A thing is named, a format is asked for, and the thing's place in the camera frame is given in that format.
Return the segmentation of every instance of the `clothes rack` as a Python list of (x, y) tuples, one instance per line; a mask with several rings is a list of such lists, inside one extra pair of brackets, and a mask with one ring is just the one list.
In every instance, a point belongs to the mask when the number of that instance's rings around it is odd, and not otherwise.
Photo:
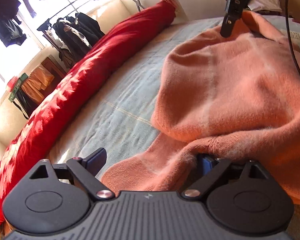
[[(49, 29), (49, 26), (51, 26), (51, 24), (50, 24), (50, 19), (52, 19), (53, 17), (55, 17), (56, 15), (58, 15), (60, 12), (62, 12), (63, 10), (65, 10), (66, 8), (68, 8), (69, 6), (72, 6), (73, 8), (74, 8), (74, 10), (73, 11), (71, 11), (70, 13), (68, 13), (65, 17), (67, 17), (69, 14), (71, 14), (71, 13), (73, 13), (73, 12), (78, 12), (77, 11), (77, 9), (78, 8), (80, 8), (80, 7), (82, 7), (83, 5), (85, 5), (85, 4), (87, 4), (88, 2), (90, 2), (91, 0), (89, 0), (89, 1), (87, 1), (87, 2), (85, 2), (85, 3), (83, 3), (82, 5), (80, 5), (79, 7), (77, 7), (77, 8), (75, 8), (74, 6), (73, 6), (73, 3), (75, 3), (76, 1), (78, 1), (78, 0), (75, 0), (75, 1), (73, 1), (73, 2), (70, 2), (69, 1), (69, 4), (67, 5), (67, 6), (65, 6), (64, 8), (62, 8), (60, 11), (58, 11), (56, 14), (54, 14), (53, 16), (51, 16), (50, 18), (48, 18), (42, 25), (40, 25), (39, 26), (39, 28), (37, 29), (38, 31), (42, 31), (43, 32), (43, 37), (45, 37), (49, 42), (50, 42), (50, 44), (53, 46), (53, 47), (55, 47), (59, 52), (60, 52), (60, 50), (61, 50), (61, 48), (48, 36), (48, 34), (47, 34), (47, 30)], [(142, 8), (142, 9), (145, 9), (145, 7), (141, 4), (141, 2), (140, 2), (140, 0), (132, 0), (133, 2), (135, 2), (135, 4), (136, 4), (136, 6), (137, 6), (137, 9), (138, 9), (138, 11), (140, 12), (141, 11), (141, 9), (140, 8)]]

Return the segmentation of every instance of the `bed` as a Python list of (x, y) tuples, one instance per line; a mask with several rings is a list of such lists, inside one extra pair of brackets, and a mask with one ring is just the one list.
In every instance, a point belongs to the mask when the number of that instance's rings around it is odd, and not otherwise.
[[(4, 184), (3, 195), (0, 195), (0, 212), (4, 196), (38, 159), (46, 156), (47, 151), (49, 152), (48, 158), (52, 163), (64, 163), (69, 158), (86, 157), (97, 148), (104, 147), (107, 150), (107, 162), (97, 175), (97, 178), (100, 179), (102, 174), (114, 163), (145, 151), (150, 146), (158, 135), (157, 130), (151, 127), (150, 117), (160, 86), (164, 58), (176, 45), (222, 22), (222, 18), (206, 19), (172, 25), (163, 30), (172, 22), (174, 9), (172, 10), (171, 6), (163, 5), (164, 3), (160, 4), (159, 7), (161, 6), (160, 9), (163, 10), (160, 13), (164, 16), (160, 16), (159, 19), (158, 16), (154, 17), (155, 11), (151, 11), (152, 13), (147, 18), (147, 24), (142, 26), (143, 23), (139, 23), (140, 29), (143, 28), (142, 36), (137, 37), (133, 42), (126, 41), (127, 43), (130, 42), (129, 49), (126, 49), (126, 43), (117, 38), (116, 42), (119, 44), (119, 49), (115, 53), (107, 54), (107, 57), (111, 55), (111, 58), (101, 62), (112, 66), (111, 69), (103, 73), (102, 79), (94, 79), (92, 77), (95, 75), (94, 71), (87, 75), (87, 71), (90, 69), (74, 67), (74, 70), (63, 80), (67, 84), (71, 83), (69, 81), (74, 81), (66, 93), (61, 82), (54, 95), (48, 97), (40, 106), (41, 110), (44, 110), (51, 106), (52, 103), (49, 100), (52, 101), (58, 97), (58, 100), (54, 102), (56, 104), (54, 110), (52, 112), (40, 112), (39, 110), (34, 112), (29, 123), (16, 140), (11, 143), (3, 159), (5, 163), (13, 163), (13, 167), (4, 174), (2, 174), (2, 170), (0, 171), (0, 180), (6, 179), (5, 181), (8, 181), (8, 184)], [(269, 16), (267, 19), (284, 32), (283, 17)], [(111, 50), (110, 47), (100, 46), (106, 44), (106, 41), (111, 39), (111, 35), (119, 37), (124, 32), (125, 22), (116, 27), (116, 32), (110, 31), (105, 38), (96, 44), (90, 55), (81, 60), (78, 65), (89, 65), (91, 68), (92, 65), (98, 64), (101, 61), (98, 59), (99, 55)], [(290, 28), (294, 31), (294, 40), (298, 41), (300, 45), (300, 24), (291, 22)], [(130, 36), (140, 35), (140, 33), (130, 31)], [(75, 86), (76, 78), (82, 77), (89, 81), (89, 85), (84, 82), (84, 88), (77, 88)], [(78, 89), (80, 90), (80, 97), (73, 93), (73, 90)], [(69, 98), (74, 103), (67, 105)], [(60, 108), (65, 107), (66, 111), (60, 114)], [(51, 119), (54, 119), (57, 129), (51, 125)], [(29, 131), (33, 129), (38, 134), (49, 129), (49, 135), (52, 139), (47, 135), (44, 139), (33, 135), (31, 140), (25, 140)], [(26, 155), (19, 157), (18, 151), (26, 152)], [(22, 172), (16, 173), (15, 167), (18, 167)], [(300, 207), (297, 207), (296, 210), (289, 232), (295, 239), (300, 239), (300, 228), (295, 226), (297, 223), (300, 224)], [(0, 223), (2, 221), (2, 213), (0, 213)]]
[[(283, 33), (285, 19), (266, 16)], [(222, 23), (222, 18), (172, 25), (154, 38), (119, 68), (81, 109), (61, 138), (50, 150), (53, 163), (64, 163), (72, 157), (85, 158), (99, 147), (107, 150), (107, 162), (98, 173), (113, 164), (145, 151), (158, 135), (150, 124), (156, 95), (160, 87), (161, 68), (166, 55), (178, 44), (202, 31)], [(300, 24), (290, 22), (293, 40), (300, 46)], [(300, 206), (289, 227), (289, 233), (300, 239)]]

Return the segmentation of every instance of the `light blue bedsheet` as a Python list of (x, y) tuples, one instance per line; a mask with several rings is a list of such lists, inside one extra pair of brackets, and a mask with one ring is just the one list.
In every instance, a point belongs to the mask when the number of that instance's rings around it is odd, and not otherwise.
[[(267, 19), (278, 29), (286, 29), (283, 17)], [(222, 18), (198, 20), (173, 25), (159, 34), (117, 70), (82, 108), (50, 151), (50, 160), (64, 163), (103, 147), (107, 150), (107, 162), (97, 175), (99, 179), (114, 163), (145, 151), (158, 135), (150, 118), (166, 55), (178, 44), (221, 22)], [(300, 36), (299, 24), (291, 22), (290, 28)]]

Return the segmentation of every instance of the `pink fleece blanket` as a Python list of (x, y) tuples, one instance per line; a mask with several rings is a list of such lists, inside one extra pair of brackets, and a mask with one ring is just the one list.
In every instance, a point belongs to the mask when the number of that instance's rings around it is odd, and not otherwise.
[(287, 39), (262, 16), (245, 12), (230, 38), (219, 26), (177, 46), (151, 123), (161, 133), (149, 149), (103, 175), (115, 192), (177, 190), (208, 153), (260, 161), (300, 204), (300, 76)]

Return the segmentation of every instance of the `silver pin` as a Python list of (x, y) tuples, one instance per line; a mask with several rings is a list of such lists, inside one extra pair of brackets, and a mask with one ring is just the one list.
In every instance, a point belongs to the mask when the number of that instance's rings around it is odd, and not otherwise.
[(200, 191), (197, 189), (187, 189), (184, 192), (185, 196), (187, 197), (199, 197), (200, 196)]
[(111, 198), (113, 193), (110, 190), (104, 189), (100, 190), (96, 194), (99, 198)]

